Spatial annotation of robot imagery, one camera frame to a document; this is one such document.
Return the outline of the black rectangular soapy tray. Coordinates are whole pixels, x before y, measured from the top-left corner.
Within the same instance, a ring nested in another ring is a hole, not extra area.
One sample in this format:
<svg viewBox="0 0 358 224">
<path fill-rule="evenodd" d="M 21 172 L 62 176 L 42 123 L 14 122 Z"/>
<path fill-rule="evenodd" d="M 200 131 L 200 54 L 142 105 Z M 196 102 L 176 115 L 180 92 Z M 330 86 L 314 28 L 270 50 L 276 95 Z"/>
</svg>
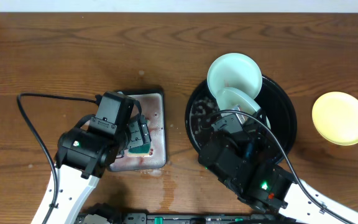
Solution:
<svg viewBox="0 0 358 224">
<path fill-rule="evenodd" d="M 154 90 L 119 90 L 129 97 L 136 99 L 142 109 L 141 115 L 147 120 L 151 137 L 151 147 L 148 156 L 129 156 L 127 147 L 120 152 L 108 170 L 111 172 L 159 169 L 166 164 L 167 153 L 165 143 L 165 112 L 163 91 Z"/>
</svg>

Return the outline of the yellow plate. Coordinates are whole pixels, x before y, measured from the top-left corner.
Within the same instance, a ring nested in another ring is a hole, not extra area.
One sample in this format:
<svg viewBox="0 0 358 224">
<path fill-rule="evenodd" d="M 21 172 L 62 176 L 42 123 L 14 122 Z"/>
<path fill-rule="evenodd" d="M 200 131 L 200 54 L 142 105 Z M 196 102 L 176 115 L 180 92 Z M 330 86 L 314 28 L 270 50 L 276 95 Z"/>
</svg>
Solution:
<svg viewBox="0 0 358 224">
<path fill-rule="evenodd" d="M 332 91 L 321 95 L 311 111 L 319 134 L 333 144 L 351 146 L 358 143 L 358 99 Z"/>
</svg>

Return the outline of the black round tray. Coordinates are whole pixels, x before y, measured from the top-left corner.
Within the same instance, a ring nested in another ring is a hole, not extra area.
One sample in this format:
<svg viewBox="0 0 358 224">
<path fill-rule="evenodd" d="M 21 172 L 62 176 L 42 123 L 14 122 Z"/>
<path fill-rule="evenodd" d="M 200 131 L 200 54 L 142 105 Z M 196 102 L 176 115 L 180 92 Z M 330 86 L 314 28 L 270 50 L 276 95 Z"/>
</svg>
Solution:
<svg viewBox="0 0 358 224">
<path fill-rule="evenodd" d="M 269 129 L 288 154 L 295 142 L 297 131 L 296 113 L 291 100 L 277 83 L 263 76 L 262 89 L 255 102 L 261 107 L 256 113 L 266 116 Z M 207 81 L 201 82 L 191 94 L 185 111 L 186 133 L 196 152 L 200 152 L 210 141 L 209 126 L 221 114 Z M 284 159 L 269 133 L 268 139 L 264 141 L 231 144 L 239 156 L 253 164 L 279 164 Z"/>
</svg>

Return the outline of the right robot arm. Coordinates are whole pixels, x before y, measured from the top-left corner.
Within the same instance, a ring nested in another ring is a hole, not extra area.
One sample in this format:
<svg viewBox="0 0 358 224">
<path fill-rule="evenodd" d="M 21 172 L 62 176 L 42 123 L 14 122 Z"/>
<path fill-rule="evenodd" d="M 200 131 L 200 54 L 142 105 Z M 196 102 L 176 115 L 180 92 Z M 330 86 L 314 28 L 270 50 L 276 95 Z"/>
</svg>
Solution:
<svg viewBox="0 0 358 224">
<path fill-rule="evenodd" d="M 190 139 L 205 166 L 238 200 L 258 212 L 277 213 L 298 223 L 358 223 L 358 212 L 318 192 L 288 159 L 296 136 L 294 114 L 247 114 L 226 110 L 190 119 Z"/>
</svg>

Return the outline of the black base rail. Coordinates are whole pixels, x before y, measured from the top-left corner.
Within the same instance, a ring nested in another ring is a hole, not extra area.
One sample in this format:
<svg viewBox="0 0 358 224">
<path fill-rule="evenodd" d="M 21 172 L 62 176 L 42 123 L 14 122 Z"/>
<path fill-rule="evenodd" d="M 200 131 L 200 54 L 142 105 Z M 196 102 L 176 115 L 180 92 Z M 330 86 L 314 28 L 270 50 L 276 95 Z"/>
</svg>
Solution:
<svg viewBox="0 0 358 224">
<path fill-rule="evenodd" d="M 80 213 L 75 224 L 225 224 L 225 223 L 277 223 L 275 215 L 190 215 L 158 214 L 143 211 L 123 212 L 106 203 L 97 203 Z"/>
</svg>

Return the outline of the green yellow sponge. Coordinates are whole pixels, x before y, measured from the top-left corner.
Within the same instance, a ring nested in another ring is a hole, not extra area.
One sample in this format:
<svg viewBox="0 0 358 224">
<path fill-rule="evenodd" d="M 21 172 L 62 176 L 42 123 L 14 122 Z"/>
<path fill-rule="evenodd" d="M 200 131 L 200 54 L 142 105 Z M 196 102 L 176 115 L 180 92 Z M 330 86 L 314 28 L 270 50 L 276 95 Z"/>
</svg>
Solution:
<svg viewBox="0 0 358 224">
<path fill-rule="evenodd" d="M 136 147 L 133 149 L 127 149 L 128 155 L 135 157 L 135 156 L 148 156 L 150 151 L 151 143 L 145 144 L 141 147 Z"/>
</svg>

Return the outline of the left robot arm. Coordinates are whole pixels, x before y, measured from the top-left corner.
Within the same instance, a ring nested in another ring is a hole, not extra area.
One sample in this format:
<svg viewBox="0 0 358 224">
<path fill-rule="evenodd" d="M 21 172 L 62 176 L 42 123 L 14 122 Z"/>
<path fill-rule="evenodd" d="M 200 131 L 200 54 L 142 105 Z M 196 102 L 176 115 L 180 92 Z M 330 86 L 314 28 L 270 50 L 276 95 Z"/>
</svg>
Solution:
<svg viewBox="0 0 358 224">
<path fill-rule="evenodd" d="M 138 100 L 107 91 L 98 111 L 58 140 L 50 181 L 33 223 L 74 223 L 104 171 L 128 149 L 151 139 Z"/>
</svg>

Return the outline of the light green plate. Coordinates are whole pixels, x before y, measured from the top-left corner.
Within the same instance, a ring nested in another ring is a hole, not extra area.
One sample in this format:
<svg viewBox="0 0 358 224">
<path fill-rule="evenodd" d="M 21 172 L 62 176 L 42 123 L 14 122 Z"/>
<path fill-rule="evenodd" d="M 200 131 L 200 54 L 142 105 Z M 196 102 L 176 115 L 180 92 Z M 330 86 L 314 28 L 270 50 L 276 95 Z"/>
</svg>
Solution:
<svg viewBox="0 0 358 224">
<path fill-rule="evenodd" d="M 220 110 L 239 110 L 254 114 L 261 109 L 249 95 L 233 87 L 219 90 L 216 101 Z"/>
<path fill-rule="evenodd" d="M 262 72 L 249 56 L 228 53 L 218 57 L 209 67 L 207 85 L 215 98 L 223 88 L 233 87 L 255 99 L 262 88 Z"/>
</svg>

